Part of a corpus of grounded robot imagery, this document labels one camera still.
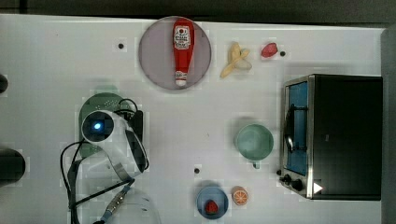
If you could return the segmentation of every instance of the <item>green cup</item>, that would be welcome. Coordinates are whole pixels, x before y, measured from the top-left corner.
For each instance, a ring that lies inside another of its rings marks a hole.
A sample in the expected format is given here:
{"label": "green cup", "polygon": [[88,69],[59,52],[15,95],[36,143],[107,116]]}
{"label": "green cup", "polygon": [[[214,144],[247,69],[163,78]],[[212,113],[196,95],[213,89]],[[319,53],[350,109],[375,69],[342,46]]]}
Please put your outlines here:
{"label": "green cup", "polygon": [[260,124],[250,124],[243,128],[234,139],[239,152],[253,162],[253,167],[260,169],[260,161],[266,158],[274,147],[271,132]]}

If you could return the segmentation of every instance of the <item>round plate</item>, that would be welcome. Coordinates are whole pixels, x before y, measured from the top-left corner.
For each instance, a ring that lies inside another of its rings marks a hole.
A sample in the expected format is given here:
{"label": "round plate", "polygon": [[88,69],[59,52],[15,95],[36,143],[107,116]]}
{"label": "round plate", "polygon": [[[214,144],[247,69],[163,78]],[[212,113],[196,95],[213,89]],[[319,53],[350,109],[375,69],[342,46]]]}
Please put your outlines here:
{"label": "round plate", "polygon": [[139,62],[143,72],[153,83],[168,90],[186,89],[205,75],[210,65],[211,48],[204,30],[195,22],[195,44],[187,74],[187,84],[175,83],[173,25],[181,17],[166,17],[156,21],[143,34],[139,44]]}
{"label": "round plate", "polygon": [[[219,208],[219,212],[215,215],[207,215],[205,212],[205,205],[208,201],[214,201]],[[207,219],[218,219],[227,212],[228,209],[228,198],[224,191],[217,187],[206,187],[202,189],[197,196],[197,208],[198,212]]]}

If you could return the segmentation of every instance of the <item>orange slice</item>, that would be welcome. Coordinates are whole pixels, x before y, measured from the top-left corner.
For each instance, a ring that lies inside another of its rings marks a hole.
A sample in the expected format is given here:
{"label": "orange slice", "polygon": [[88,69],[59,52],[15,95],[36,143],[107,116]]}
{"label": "orange slice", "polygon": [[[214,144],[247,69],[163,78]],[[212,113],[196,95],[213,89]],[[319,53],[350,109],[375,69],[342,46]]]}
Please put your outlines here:
{"label": "orange slice", "polygon": [[233,193],[233,201],[236,205],[244,205],[248,202],[248,193],[244,189],[238,189]]}

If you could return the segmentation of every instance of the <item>toaster oven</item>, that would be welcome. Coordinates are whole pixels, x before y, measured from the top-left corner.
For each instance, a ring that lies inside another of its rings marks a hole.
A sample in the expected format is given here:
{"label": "toaster oven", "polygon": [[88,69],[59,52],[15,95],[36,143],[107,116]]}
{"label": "toaster oven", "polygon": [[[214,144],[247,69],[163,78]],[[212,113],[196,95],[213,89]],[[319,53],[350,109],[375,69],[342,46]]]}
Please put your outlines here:
{"label": "toaster oven", "polygon": [[308,199],[381,199],[382,77],[311,75],[284,86],[281,184]]}

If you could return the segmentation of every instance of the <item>oven knob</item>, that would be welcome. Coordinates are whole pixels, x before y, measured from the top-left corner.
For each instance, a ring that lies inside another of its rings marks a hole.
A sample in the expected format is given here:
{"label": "oven knob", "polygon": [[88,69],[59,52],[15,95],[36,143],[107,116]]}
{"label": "oven knob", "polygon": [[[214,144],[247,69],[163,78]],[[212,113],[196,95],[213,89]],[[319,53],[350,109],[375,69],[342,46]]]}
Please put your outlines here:
{"label": "oven knob", "polygon": [[280,177],[279,180],[288,186],[291,182],[291,177],[289,175],[284,175],[283,177]]}
{"label": "oven knob", "polygon": [[301,181],[301,179],[296,179],[296,180],[291,181],[291,186],[295,190],[300,191],[303,189],[303,182]]}

